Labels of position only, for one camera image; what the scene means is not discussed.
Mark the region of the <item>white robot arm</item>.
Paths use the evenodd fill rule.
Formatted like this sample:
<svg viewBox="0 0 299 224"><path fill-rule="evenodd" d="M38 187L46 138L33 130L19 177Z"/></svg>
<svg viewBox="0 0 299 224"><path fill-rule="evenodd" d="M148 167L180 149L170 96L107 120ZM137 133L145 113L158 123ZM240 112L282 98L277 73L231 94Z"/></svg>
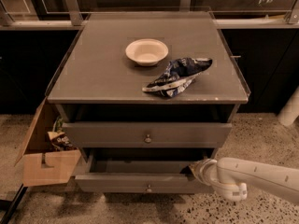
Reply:
<svg viewBox="0 0 299 224"><path fill-rule="evenodd" d="M256 161L204 159L190 165L193 176L232 202L246 200L247 185L299 204L299 170Z"/></svg>

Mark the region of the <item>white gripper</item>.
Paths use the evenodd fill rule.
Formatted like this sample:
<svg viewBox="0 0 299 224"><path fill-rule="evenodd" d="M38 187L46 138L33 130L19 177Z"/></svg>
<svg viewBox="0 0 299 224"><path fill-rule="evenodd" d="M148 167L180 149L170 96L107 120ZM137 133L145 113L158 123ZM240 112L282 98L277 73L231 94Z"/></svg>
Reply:
<svg viewBox="0 0 299 224"><path fill-rule="evenodd" d="M207 186L211 185L211 174L213 168L216 167L217 161L212 159L204 159L196 161L189 165L189 168L194 177L199 180L202 184Z"/></svg>

